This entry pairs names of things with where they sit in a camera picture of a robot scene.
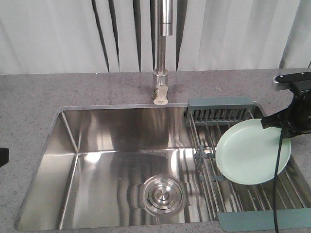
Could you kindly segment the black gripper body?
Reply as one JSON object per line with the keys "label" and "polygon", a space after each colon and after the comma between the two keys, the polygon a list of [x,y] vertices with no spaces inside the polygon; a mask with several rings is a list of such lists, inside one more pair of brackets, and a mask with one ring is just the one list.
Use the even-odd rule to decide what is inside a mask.
{"label": "black gripper body", "polygon": [[293,100],[286,110],[283,138],[311,133],[311,91],[299,91],[290,83]]}

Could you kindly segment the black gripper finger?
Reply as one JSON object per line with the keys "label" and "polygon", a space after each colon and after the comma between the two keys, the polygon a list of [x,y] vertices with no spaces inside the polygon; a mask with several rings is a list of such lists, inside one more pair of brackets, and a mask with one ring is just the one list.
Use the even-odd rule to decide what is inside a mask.
{"label": "black gripper finger", "polygon": [[270,116],[263,117],[260,122],[263,129],[267,129],[269,127],[287,129],[289,127],[288,123],[289,118],[290,118],[290,111],[281,110]]}

